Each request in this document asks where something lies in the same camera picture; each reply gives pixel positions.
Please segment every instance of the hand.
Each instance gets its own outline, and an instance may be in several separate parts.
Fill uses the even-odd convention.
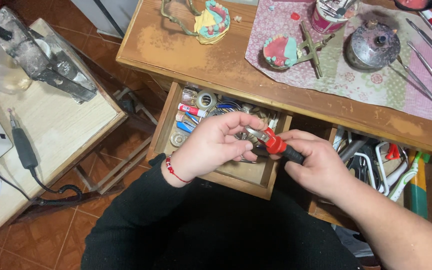
[[[305,157],[303,165],[288,161],[284,169],[309,192],[332,200],[346,183],[355,179],[327,140],[301,130],[286,131],[278,136]],[[273,160],[280,157],[271,155]]]
[[[183,145],[171,155],[174,173],[182,180],[190,181],[214,171],[230,160],[240,161],[242,156],[249,161],[256,161],[257,156],[251,152],[253,144],[233,136],[246,132],[244,126],[255,130],[268,127],[259,118],[239,111],[203,119]],[[169,173],[165,162],[161,164],[161,170],[170,185],[186,185]]]

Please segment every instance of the white wall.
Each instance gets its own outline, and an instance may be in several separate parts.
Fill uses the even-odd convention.
[[[98,28],[105,33],[119,36],[111,22],[101,12],[93,0],[71,0],[86,17]],[[129,22],[135,13],[138,0],[101,0],[109,14],[116,21],[117,25],[126,33]]]

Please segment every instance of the worn desk surface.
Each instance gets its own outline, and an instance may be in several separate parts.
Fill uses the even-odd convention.
[[[52,31],[42,19],[33,23],[31,28],[44,36]],[[69,56],[79,62],[73,54]],[[42,82],[33,82],[21,94],[0,93],[0,123],[13,141],[6,108],[14,108],[36,153],[39,162],[36,173],[49,187],[127,117],[101,85],[95,82],[86,66],[79,65],[98,88],[98,94],[82,105],[76,104],[69,94]],[[29,197],[34,198],[44,191],[30,172],[22,167],[15,147],[0,158],[0,174],[19,186]],[[22,194],[3,183],[0,192],[0,227],[28,206]]]
[[[196,38],[185,35],[177,24],[160,14],[161,0],[140,0],[117,61],[175,78],[178,82],[233,93],[280,110],[308,115],[432,153],[432,120],[292,87],[266,77],[244,58],[256,6],[221,3],[229,9],[231,17],[241,16],[242,22],[232,21],[229,32],[219,43],[200,45]],[[395,8],[394,3],[387,0],[368,0],[366,3]],[[195,6],[203,10],[203,0],[195,0]],[[187,0],[172,0],[166,10],[193,29],[195,19]]]

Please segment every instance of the pink patterned cloth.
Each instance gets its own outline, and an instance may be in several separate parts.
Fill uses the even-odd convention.
[[[355,101],[391,107],[432,120],[432,101],[423,95],[417,83],[403,70],[398,61],[381,70],[362,72],[348,65],[344,57],[343,46],[346,45],[346,39],[365,21],[377,19],[379,22],[397,29],[401,42],[400,56],[403,62],[432,92],[431,75],[407,45],[407,41],[411,40],[432,67],[432,49],[406,22],[406,18],[410,19],[432,38],[432,31],[417,15],[386,9],[381,6],[362,4],[359,14],[349,20],[343,28],[336,31],[336,37],[319,51],[323,77],[317,79],[316,71],[310,61],[298,63],[283,71],[271,68],[262,54],[263,44],[269,37],[276,34],[288,34],[294,37],[298,43],[301,43],[303,41],[301,21],[305,22],[314,42],[328,36],[319,34],[310,24],[314,5],[315,3],[260,0],[246,50],[246,60],[277,82],[299,88],[315,89]],[[300,20],[291,19],[293,12],[301,16]]]

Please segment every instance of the person's right hand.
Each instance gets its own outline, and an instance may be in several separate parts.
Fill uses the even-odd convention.
[[[354,180],[327,140],[301,130],[289,130],[278,136],[305,157],[303,165],[288,161],[285,170],[309,192],[332,200],[346,183]],[[280,157],[271,155],[273,160]]]

